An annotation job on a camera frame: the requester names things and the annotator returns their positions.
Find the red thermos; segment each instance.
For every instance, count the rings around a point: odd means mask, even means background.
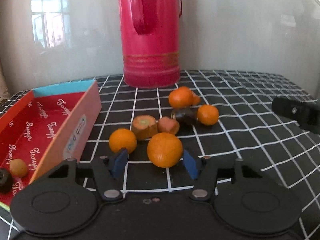
[[[173,85],[180,78],[180,0],[119,0],[124,82],[132,87]]]

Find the screw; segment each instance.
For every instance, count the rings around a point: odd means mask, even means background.
[[[104,196],[107,198],[116,198],[119,197],[120,192],[116,189],[108,189],[104,192]]]
[[[202,197],[206,197],[208,195],[208,192],[204,189],[195,189],[192,192],[192,195],[196,198],[202,198]]]
[[[147,198],[147,199],[142,200],[142,202],[145,203],[146,205],[148,205],[148,204],[151,204],[152,200]]]
[[[151,200],[153,202],[160,202],[161,201],[161,199],[159,197],[153,197]]]

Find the white grid line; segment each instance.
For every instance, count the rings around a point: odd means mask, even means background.
[[[276,114],[273,113],[273,115],[276,117],[276,119],[277,119],[280,123],[282,122],[281,119],[280,119]],[[291,135],[293,135],[292,131],[291,131],[286,125],[283,125],[283,126],[284,126],[284,128],[285,128]],[[276,138],[278,138],[278,136],[274,133],[274,131],[273,131],[272,129],[269,129],[269,130],[270,130],[270,132],[271,132]],[[295,141],[300,145],[300,147],[306,152],[307,157],[310,159],[310,161],[311,161],[311,162],[313,163],[313,165],[316,167],[316,170],[318,170],[318,172],[320,172],[320,170],[319,170],[319,167],[320,167],[320,166],[317,166],[317,165],[316,165],[316,163],[313,161],[313,159],[311,158],[310,154],[308,153],[308,151],[306,150],[306,148],[302,145],[302,143],[300,143],[300,141],[297,140],[297,138],[294,138],[294,140],[295,140]],[[282,142],[281,142],[280,144],[281,144],[281,146],[284,148],[284,150],[287,152],[287,154],[289,155],[289,157],[292,159],[293,163],[295,164],[295,166],[298,168],[300,174],[302,175],[302,179],[298,180],[298,182],[290,185],[289,187],[293,187],[293,186],[296,185],[297,183],[299,183],[299,182],[301,182],[301,181],[304,180],[305,183],[307,184],[307,186],[308,186],[308,188],[309,188],[309,190],[310,190],[310,192],[311,192],[314,200],[316,201],[316,204],[317,204],[319,210],[320,210],[319,201],[318,201],[318,199],[316,198],[316,194],[314,193],[314,191],[313,191],[313,189],[312,189],[309,181],[307,180],[307,176],[304,175],[302,169],[300,168],[300,166],[298,165],[298,163],[296,162],[296,160],[295,160],[294,158],[292,158],[292,155],[291,155],[291,153],[289,152],[289,150],[287,149],[287,147],[285,147],[285,145],[284,145]]]
[[[161,97],[159,97],[159,98],[161,98],[161,99],[164,99],[164,98],[169,98],[169,96],[161,96]],[[137,101],[145,101],[145,100],[157,100],[158,98],[137,98]],[[114,102],[133,102],[134,101],[134,99],[117,99],[117,100],[114,100]],[[306,101],[304,101],[304,102],[316,102],[316,101],[318,101],[317,99],[312,99],[312,100],[306,100]],[[111,103],[112,102],[112,100],[111,101],[101,101],[101,103]],[[263,102],[263,103],[265,103],[265,104],[271,104],[272,103],[272,101],[269,101],[269,102]],[[229,106],[228,104],[223,104],[223,103],[216,103],[216,104],[212,104],[213,106]],[[232,106],[238,106],[238,105],[247,105],[246,103],[244,103],[244,102],[239,102],[239,103],[232,103],[231,104]],[[261,105],[261,103],[258,103],[258,102],[253,102],[253,103],[249,103],[249,105]]]
[[[190,78],[191,80],[193,80],[192,77],[189,75],[188,71],[186,71],[186,73],[188,74],[189,78]],[[209,105],[208,100],[205,98],[204,94],[201,92],[200,89],[198,89],[198,92],[199,92],[200,95],[202,96],[202,98],[203,98],[203,100],[205,101],[205,103],[206,103],[207,105]],[[240,155],[240,153],[239,153],[239,151],[238,151],[238,149],[237,149],[237,147],[236,147],[236,145],[234,144],[231,136],[229,135],[228,131],[226,130],[226,128],[224,127],[224,125],[223,125],[223,123],[221,122],[220,119],[218,120],[218,123],[219,123],[220,127],[223,129],[223,132],[224,132],[224,133],[226,134],[226,136],[228,137],[228,140],[229,140],[230,144],[232,145],[233,149],[235,150],[238,158],[242,158],[241,155]]]
[[[11,226],[12,228],[14,228],[15,230],[18,231],[18,229],[14,226],[14,225],[11,225],[11,223],[9,223],[7,220],[5,220],[3,217],[0,216],[0,220],[2,220],[4,223],[6,223],[7,225]]]
[[[9,233],[8,233],[8,238],[7,238],[7,240],[10,239],[11,231],[12,231],[12,226],[13,226],[13,219],[11,220],[11,223],[10,223],[10,228],[9,228]]]
[[[280,138],[278,137],[278,135],[276,135],[276,133],[271,129],[271,128],[269,128],[268,127],[268,130],[272,133],[272,135],[277,139],[277,140],[279,140]],[[296,140],[296,142],[304,149],[304,151],[306,151],[306,149],[305,149],[305,147],[295,138],[295,140]],[[302,175],[302,177],[304,178],[304,181],[305,181],[305,183],[307,184],[307,186],[308,186],[308,188],[309,188],[309,190],[310,190],[310,192],[311,192],[311,194],[312,194],[312,196],[315,198],[316,197],[316,195],[315,195],[315,193],[313,192],[313,190],[312,190],[312,188],[311,188],[311,185],[309,184],[309,182],[308,182],[308,180],[307,180],[307,178],[305,177],[305,175],[304,175],[304,173],[303,173],[303,171],[302,171],[302,169],[300,168],[300,166],[298,165],[298,163],[296,162],[296,160],[294,159],[294,158],[292,158],[292,155],[291,155],[291,153],[290,153],[290,151],[287,149],[287,147],[283,144],[283,142],[280,142],[280,145],[284,148],[284,150],[286,151],[286,153],[289,155],[289,157],[292,159],[292,162],[295,164],[295,166],[298,168],[298,170],[299,170],[299,172],[300,172],[300,174]],[[319,205],[319,202],[318,202],[318,200],[316,199],[315,200],[316,201],[316,204],[318,205],[318,208],[319,208],[319,210],[320,210],[320,205]]]
[[[160,116],[160,118],[162,118],[161,104],[160,104],[160,98],[159,98],[159,89],[157,88],[156,91],[157,91],[157,97],[158,97],[159,116]],[[166,169],[165,169],[165,173],[166,173],[166,175],[167,175],[168,190],[169,190],[169,192],[172,192],[172,190],[171,190],[171,178],[170,178],[169,168],[166,168]]]
[[[133,103],[133,107],[132,107],[130,130],[132,129],[132,122],[133,122],[133,119],[134,119],[134,110],[135,110],[135,107],[136,107],[137,93],[138,93],[138,88],[136,88],[136,92],[134,94],[134,103]],[[128,165],[129,165],[129,162],[127,163],[127,165],[124,168],[123,187],[122,187],[122,190],[123,190],[122,196],[123,196],[123,198],[125,198],[125,194],[126,194],[125,190],[127,188]]]
[[[115,93],[115,95],[114,95],[114,97],[113,97],[113,100],[116,98],[117,91],[119,90],[119,87],[120,87],[120,85],[121,85],[121,82],[122,82],[123,78],[124,78],[124,76],[122,76],[122,79],[121,79],[121,81],[119,82],[119,85],[118,85],[118,87],[117,87],[117,90],[116,90],[116,93]],[[94,149],[93,149],[93,152],[92,152],[92,155],[91,155],[91,159],[90,159],[91,161],[93,160],[93,158],[94,158],[94,156],[95,156],[95,154],[96,154],[96,150],[97,150],[97,147],[98,147],[98,141],[99,141],[100,138],[101,138],[101,135],[102,135],[102,132],[103,132],[103,129],[104,129],[104,124],[105,124],[106,121],[107,121],[108,115],[109,115],[109,113],[106,114],[106,117],[105,117],[105,119],[104,119],[104,121],[103,121],[103,125],[101,126],[101,129],[100,129],[100,132],[99,132],[99,135],[98,135],[97,142],[96,142],[96,144],[95,144],[95,146],[94,146]],[[85,178],[85,179],[84,179],[84,183],[83,183],[83,187],[86,187],[87,181],[88,181],[88,178]]]
[[[241,75],[241,74],[239,74],[242,78],[244,78],[245,80],[247,80],[248,81],[248,79],[246,79],[243,75]],[[261,89],[260,88],[258,88],[255,84],[252,84],[256,89],[258,89],[259,91],[261,91]],[[279,122],[281,122],[281,120],[279,119],[279,117],[277,116],[277,115],[275,115],[274,113],[273,113],[273,115],[278,119],[278,121]],[[284,128],[291,134],[291,135],[293,135],[293,133],[292,133],[292,131],[284,124]],[[309,155],[309,153],[308,153],[308,151],[305,149],[305,147],[295,138],[295,141],[301,146],[301,148],[304,150],[304,152],[305,153],[307,153],[307,156],[308,156],[308,158],[311,160],[311,162],[316,166],[316,163],[313,161],[313,159],[311,158],[311,156]],[[288,149],[286,148],[286,147],[284,147],[284,145],[283,144],[281,144],[282,146],[283,146],[283,148],[286,150],[286,152],[288,153],[288,155],[290,156],[290,158],[292,159],[292,161],[294,162],[294,164],[296,165],[296,167],[298,168],[298,170],[299,170],[299,172],[301,173],[301,175],[302,175],[302,179],[301,180],[298,180],[296,183],[294,183],[294,184],[292,184],[292,185],[290,185],[288,188],[290,188],[290,187],[293,187],[294,185],[296,185],[296,184],[298,184],[299,182],[301,182],[301,181],[305,181],[306,182],[306,184],[307,184],[307,186],[308,186],[308,188],[309,188],[309,190],[310,190],[310,192],[311,192],[311,194],[313,195],[313,201],[316,201],[316,204],[317,204],[317,206],[318,206],[318,208],[320,209],[320,205],[319,205],[319,202],[318,202],[318,199],[317,199],[317,197],[315,196],[315,193],[313,192],[313,190],[312,190],[312,188],[311,188],[311,186],[310,186],[310,184],[309,184],[309,182],[308,182],[308,180],[307,180],[307,176],[304,176],[304,173],[302,172],[302,169],[299,167],[299,165],[298,165],[298,163],[294,160],[294,158],[292,158],[292,155],[289,153],[289,151],[288,151]],[[302,219],[300,218],[299,219],[299,222],[300,222],[300,226],[301,226],[301,229],[302,229],[302,231],[303,231],[303,234],[304,234],[304,236],[305,236],[305,238],[306,239],[308,239],[308,236],[307,236],[307,234],[306,234],[306,232],[305,232],[305,228],[304,228],[304,226],[303,226],[303,222],[302,222]]]
[[[273,167],[276,167],[280,164],[283,164],[283,163],[286,163],[286,162],[289,162],[289,161],[293,161],[294,163],[296,163],[295,159],[299,156],[302,156],[303,154],[307,154],[308,155],[308,158],[310,159],[310,161],[313,163],[313,165],[315,166],[315,169],[313,171],[311,171],[310,173],[306,174],[305,176],[303,175],[303,172],[302,170],[300,169],[300,167],[297,166],[298,170],[300,172],[302,172],[302,178],[300,180],[298,180],[297,182],[295,182],[294,184],[290,185],[289,187],[294,187],[295,185],[297,185],[299,182],[303,181],[303,180],[307,180],[307,177],[309,175],[311,175],[313,172],[315,171],[319,171],[320,172],[320,166],[317,166],[316,163],[313,161],[313,159],[310,157],[310,154],[308,153],[310,150],[314,149],[314,148],[317,148],[319,151],[320,151],[320,143],[319,144],[316,144],[315,141],[308,135],[309,132],[303,132],[303,133],[300,133],[298,135],[293,135],[292,131],[286,127],[286,125],[290,124],[290,123],[295,123],[296,125],[297,122],[296,121],[291,121],[291,122],[286,122],[286,123],[283,123],[279,118],[278,116],[276,116],[271,110],[271,106],[267,106],[267,105],[270,105],[272,103],[272,100],[275,96],[285,96],[287,98],[290,98],[290,97],[294,97],[296,98],[297,100],[299,101],[304,101],[304,102],[316,102],[317,100],[314,100],[310,97],[310,94],[306,94],[304,93],[304,90],[303,89],[300,89],[300,88],[297,88],[297,86],[295,84],[293,84],[292,82],[290,82],[289,80],[284,80],[284,79],[280,79],[282,78],[281,76],[279,75],[270,75],[270,74],[265,74],[265,73],[249,73],[249,72],[227,72],[227,71],[215,71],[215,75],[204,75],[203,73],[212,73],[211,70],[208,70],[208,71],[202,71],[202,73],[200,71],[190,71],[190,73],[187,73],[186,71],[186,74],[187,75],[183,75],[183,73],[181,74],[181,81],[178,82],[178,84],[181,84],[183,85],[183,83],[193,83],[193,85],[195,86],[195,88],[191,88],[191,90],[206,90],[206,92],[208,90],[212,90],[212,91],[217,91],[217,90],[221,90],[221,91],[224,91],[224,90],[232,90],[233,92],[235,92],[235,95],[223,95],[224,96],[224,100],[225,102],[227,102],[227,98],[228,97],[239,97],[239,96],[242,96],[243,98],[241,98],[242,100],[244,100],[244,102],[239,102],[239,103],[233,103],[233,104],[224,104],[224,103],[216,103],[216,104],[212,104],[212,105],[217,105],[217,106],[236,106],[236,105],[248,105],[251,109],[253,107],[253,105],[263,105],[267,110],[269,110],[269,112],[264,112],[264,113],[257,113],[256,111],[254,111],[254,113],[246,113],[246,114],[238,114],[237,112],[235,112],[235,115],[233,114],[224,114],[224,115],[221,115],[220,118],[223,118],[223,117],[231,117],[231,118],[239,118],[239,117],[244,117],[244,116],[250,116],[250,115],[257,115],[262,121],[263,123],[266,125],[266,126],[259,126],[259,127],[253,127],[253,128],[248,128],[247,129],[232,129],[232,130],[226,130],[226,131],[222,131],[222,132],[218,132],[218,133],[206,133],[206,134],[194,134],[194,135],[187,135],[187,136],[180,136],[179,138],[198,138],[198,140],[200,141],[200,137],[203,137],[203,136],[212,136],[212,135],[219,135],[219,134],[224,134],[226,132],[238,132],[238,131],[249,131],[249,132],[253,132],[254,130],[256,129],[269,129],[270,132],[272,131],[270,128],[271,127],[277,127],[277,126],[284,126],[289,132],[290,134],[292,135],[291,137],[289,138],[285,138],[285,139],[282,139],[282,140],[279,140],[279,138],[276,136],[276,139],[277,141],[275,142],[270,142],[270,143],[265,143],[265,144],[262,144],[261,146],[265,146],[265,145],[271,145],[271,144],[277,144],[277,143],[280,143],[281,145],[283,145],[282,142],[284,141],[287,141],[287,140],[290,140],[290,139],[294,139],[301,147],[302,149],[304,150],[302,153],[299,153],[298,155],[295,155],[295,156],[292,156],[290,153],[288,154],[288,159],[287,160],[284,160],[282,162],[278,162],[278,163],[271,163],[272,165],[267,167],[267,168],[264,168],[262,169],[262,171],[266,171],[270,168],[273,168]],[[238,76],[237,77],[234,77],[234,76],[231,76],[230,74],[234,74],[234,75],[239,75],[239,80],[237,80]],[[215,81],[215,80],[208,80],[208,78],[211,78],[211,77],[217,77],[219,78],[221,81]],[[160,105],[160,99],[161,98],[168,98],[168,96],[159,96],[159,92],[160,91],[172,91],[174,89],[155,89],[155,90],[139,90],[141,92],[143,91],[156,91],[157,92],[157,97],[156,98],[136,98],[133,100],[133,99],[128,99],[128,100],[116,100],[116,95],[117,94],[120,94],[120,93],[133,93],[133,91],[118,91],[119,90],[119,87],[128,87],[127,85],[122,85],[122,81],[123,81],[123,76],[122,76],[122,79],[121,80],[110,80],[108,81],[108,78],[106,78],[106,80],[104,82],[99,82],[99,84],[102,84],[101,87],[99,87],[99,91],[102,91],[103,88],[115,88],[117,87],[117,90],[116,92],[112,92],[112,93],[101,93],[100,95],[113,95],[113,100],[112,101],[102,101],[102,103],[110,103],[110,107],[109,107],[109,111],[102,111],[102,113],[107,113],[107,116],[109,113],[111,112],[126,112],[126,111],[131,111],[131,109],[128,109],[128,110],[120,110],[120,111],[114,111],[114,110],[111,110],[111,106],[113,103],[115,102],[128,102],[128,101],[133,101],[134,104],[136,101],[144,101],[144,100],[153,100],[153,99],[156,99],[158,100],[158,108],[150,108],[150,110],[159,110],[159,114],[160,114],[160,117],[162,117],[162,113],[161,113],[161,110],[167,110],[167,109],[172,109],[171,107],[163,107],[161,108],[161,105]],[[108,86],[107,83],[110,83],[110,82],[119,82],[119,85],[118,86],[115,86],[115,85],[110,85]],[[212,87],[203,87],[200,85],[203,84],[203,83],[207,83],[209,82],[211,84]],[[228,87],[215,87],[214,84],[222,84],[222,83],[225,83],[228,85]],[[250,94],[240,94],[240,91],[238,92],[237,90],[238,89],[247,89],[249,92],[251,92]],[[15,97],[20,97],[20,96],[23,96],[23,93],[22,92],[20,95],[15,95]],[[220,93],[218,94],[202,94],[202,92],[200,93],[202,95],[202,98],[204,99],[204,101],[207,101],[206,100],[206,97],[220,97]],[[255,98],[258,99],[259,102],[254,102],[254,103],[248,103],[246,102],[245,98],[247,96],[255,96]],[[269,98],[271,101],[270,102],[262,102],[262,100],[260,100],[260,98],[258,96],[266,96],[267,98]],[[18,99],[16,100],[12,100],[13,98],[9,99],[8,101],[10,102],[10,104],[8,106],[4,106],[5,109],[2,110],[2,112],[0,113],[5,113],[7,112],[6,110],[10,108],[10,106],[12,106],[16,101],[18,101]],[[136,111],[145,111],[146,109],[136,109]],[[279,120],[279,124],[275,124],[275,125],[267,125],[264,120],[262,119],[262,116],[264,115],[268,115],[268,114],[272,114],[274,115],[276,118],[278,118]],[[111,125],[129,125],[131,124],[130,122],[119,122],[119,123],[97,123],[95,124],[95,126],[100,126],[101,127],[101,130],[102,131],[104,129],[104,126],[111,126]],[[301,135],[306,135],[307,138],[312,142],[312,144],[314,145],[313,147],[309,148],[309,149],[305,149],[305,147],[300,143],[300,141],[298,141],[298,137],[301,136]],[[108,142],[108,140],[100,140],[100,138],[98,137],[97,140],[89,140],[88,142],[94,142],[96,143],[96,145],[99,143],[99,142]],[[240,148],[240,149],[237,149],[238,152],[241,152],[242,150],[246,150],[246,149],[257,149],[257,148],[261,148],[260,145],[257,145],[257,146],[254,146],[254,147],[243,147],[243,148]],[[219,156],[219,155],[224,155],[224,154],[229,154],[229,153],[234,153],[235,151],[230,151],[230,152],[225,152],[225,153],[217,153],[217,154],[213,154],[213,155],[210,155],[210,156]],[[91,161],[81,161],[81,163],[90,163]],[[128,161],[128,163],[151,163],[150,161]],[[126,192],[167,192],[167,191],[175,191],[175,190],[183,190],[183,189],[187,189],[187,188],[192,188],[193,186],[187,186],[187,187],[173,187],[171,188],[168,184],[168,188],[167,189],[157,189],[157,190],[142,190],[142,191],[136,191],[136,190],[122,190],[123,193],[126,193]],[[313,194],[314,198],[313,200],[308,203],[304,208],[303,208],[303,211],[306,210],[306,208],[308,208],[314,201],[317,201],[317,198],[320,196],[320,193],[315,196],[311,187],[310,187],[310,191],[311,193]],[[302,219],[300,218],[299,219],[299,222],[300,222],[300,225],[301,225],[301,228],[302,228],[302,231],[303,231],[303,234],[305,236],[306,239],[308,239],[309,237],[311,237],[315,232],[316,230],[320,227],[320,224],[319,226],[317,226],[310,234],[309,236],[307,235],[307,233],[305,232],[305,229],[303,227],[303,223],[302,223]]]
[[[225,80],[225,82],[226,82],[226,84],[232,89],[232,87],[230,86],[230,84],[228,83],[228,81]],[[238,92],[236,92],[235,90],[233,90],[233,91],[234,91],[236,94],[238,94],[238,96],[239,96],[244,102],[247,103],[247,101],[246,101],[243,97],[241,97],[241,95],[240,95]],[[233,106],[231,106],[231,108],[232,108],[232,110],[233,110],[236,114],[238,114],[238,112],[234,109]],[[241,120],[241,122],[244,124],[244,126],[245,126],[246,128],[249,128],[249,126],[248,126],[247,123],[243,120],[242,117],[239,117],[239,119]],[[268,160],[271,162],[271,164],[275,164],[274,161],[272,160],[271,156],[269,155],[269,153],[268,153],[267,150],[265,149],[265,147],[261,144],[261,142],[260,142],[259,139],[256,137],[256,135],[252,132],[252,130],[250,130],[249,132],[250,132],[251,136],[255,139],[255,141],[261,146],[261,150],[264,152],[264,154],[266,155],[266,157],[268,158]],[[277,172],[277,174],[278,174],[281,182],[283,183],[283,185],[287,186],[286,182],[284,181],[284,178],[282,177],[279,169],[278,169],[276,166],[275,166],[275,170],[276,170],[276,172]]]

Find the red box lining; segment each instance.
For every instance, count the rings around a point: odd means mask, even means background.
[[[0,202],[10,205],[12,197],[29,184],[54,135],[84,92],[33,98],[0,133],[1,168],[9,170],[13,159],[29,167],[26,177],[14,178],[11,192],[0,194]]]

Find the white wall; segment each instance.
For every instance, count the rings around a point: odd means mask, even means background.
[[[0,59],[11,92],[122,72],[117,0],[70,0],[73,47],[42,54],[30,3],[0,0]],[[280,73],[315,94],[319,21],[314,0],[183,0],[180,65]],[[85,29],[100,38],[88,42]]]

